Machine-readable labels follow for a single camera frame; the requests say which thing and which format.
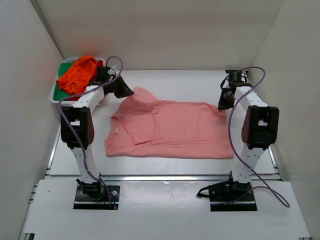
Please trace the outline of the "pink t shirt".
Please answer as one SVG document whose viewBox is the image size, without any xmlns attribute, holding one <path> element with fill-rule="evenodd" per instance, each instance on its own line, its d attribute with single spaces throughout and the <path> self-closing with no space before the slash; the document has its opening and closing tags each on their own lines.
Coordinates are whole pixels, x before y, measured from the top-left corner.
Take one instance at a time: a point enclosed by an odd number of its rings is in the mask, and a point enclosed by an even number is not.
<svg viewBox="0 0 320 240">
<path fill-rule="evenodd" d="M 108 157 L 231 159 L 227 114 L 206 102 L 161 100 L 144 88 L 110 118 Z"/>
</svg>

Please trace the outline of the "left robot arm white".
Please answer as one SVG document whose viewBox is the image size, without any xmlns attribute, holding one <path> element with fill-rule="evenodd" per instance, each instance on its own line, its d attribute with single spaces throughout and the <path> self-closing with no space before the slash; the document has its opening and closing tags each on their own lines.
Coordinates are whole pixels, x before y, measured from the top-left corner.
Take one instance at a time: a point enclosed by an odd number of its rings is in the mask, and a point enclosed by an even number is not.
<svg viewBox="0 0 320 240">
<path fill-rule="evenodd" d="M 112 67 L 100 66 L 83 93 L 76 94 L 77 101 L 70 106 L 58 103 L 60 112 L 61 140 L 73 153 L 80 172 L 79 185 L 88 185 L 87 193 L 93 199 L 104 195 L 105 187 L 92 152 L 95 130 L 92 119 L 93 110 L 108 94 L 116 98 L 126 98 L 134 94 L 121 76 Z"/>
</svg>

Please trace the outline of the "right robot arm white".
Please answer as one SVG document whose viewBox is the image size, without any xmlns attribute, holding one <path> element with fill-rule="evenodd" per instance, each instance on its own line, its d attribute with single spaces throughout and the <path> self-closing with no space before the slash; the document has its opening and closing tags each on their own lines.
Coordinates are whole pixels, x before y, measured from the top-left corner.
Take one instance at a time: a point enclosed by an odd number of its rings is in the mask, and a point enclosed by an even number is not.
<svg viewBox="0 0 320 240">
<path fill-rule="evenodd" d="M 224 195 L 236 200 L 251 188 L 251 178 L 261 155 L 274 144 L 278 134 L 280 111 L 269 106 L 254 91 L 242 70 L 226 70 L 227 76 L 220 84 L 221 94 L 218 110 L 231 109 L 228 120 L 228 136 L 231 140 L 231 121 L 237 106 L 245 110 L 241 128 L 243 148 L 241 154 L 235 153 L 238 163 L 230 172 Z"/>
</svg>

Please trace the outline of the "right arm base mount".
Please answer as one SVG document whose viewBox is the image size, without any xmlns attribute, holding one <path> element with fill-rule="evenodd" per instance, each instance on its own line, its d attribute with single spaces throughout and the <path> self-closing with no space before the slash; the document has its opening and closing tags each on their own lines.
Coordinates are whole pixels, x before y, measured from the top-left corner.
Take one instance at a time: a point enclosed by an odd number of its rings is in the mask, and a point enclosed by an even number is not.
<svg viewBox="0 0 320 240">
<path fill-rule="evenodd" d="M 258 210 L 250 182 L 228 179 L 201 188 L 197 198 L 208 198 L 211 212 L 255 212 Z"/>
</svg>

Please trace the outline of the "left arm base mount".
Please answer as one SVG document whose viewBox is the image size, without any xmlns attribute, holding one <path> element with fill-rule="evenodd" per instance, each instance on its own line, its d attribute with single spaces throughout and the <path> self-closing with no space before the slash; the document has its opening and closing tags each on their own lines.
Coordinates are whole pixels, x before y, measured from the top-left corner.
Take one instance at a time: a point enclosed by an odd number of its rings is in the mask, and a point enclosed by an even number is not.
<svg viewBox="0 0 320 240">
<path fill-rule="evenodd" d="M 84 183 L 76 180 L 77 188 L 74 197 L 75 210 L 118 210 L 120 199 L 120 185 L 108 185 L 100 182 Z"/>
</svg>

